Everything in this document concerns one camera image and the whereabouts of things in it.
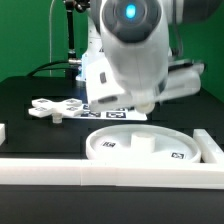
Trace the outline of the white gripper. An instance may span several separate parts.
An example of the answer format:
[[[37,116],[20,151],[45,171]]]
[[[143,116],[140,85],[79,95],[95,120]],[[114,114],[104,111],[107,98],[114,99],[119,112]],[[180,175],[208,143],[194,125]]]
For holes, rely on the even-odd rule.
[[[131,92],[115,80],[106,59],[101,59],[86,70],[86,93],[90,110],[103,112],[118,108],[163,102],[197,93],[201,88],[200,75],[204,63],[191,60],[172,61],[168,64],[168,77],[161,86]]]

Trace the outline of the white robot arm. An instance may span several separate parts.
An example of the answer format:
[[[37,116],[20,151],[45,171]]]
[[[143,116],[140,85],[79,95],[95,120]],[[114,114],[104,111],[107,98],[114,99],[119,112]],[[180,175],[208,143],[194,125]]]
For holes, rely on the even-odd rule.
[[[197,93],[204,65],[170,55],[168,26],[203,21],[222,2],[89,0],[83,67],[90,109],[133,107],[148,114],[157,102]]]

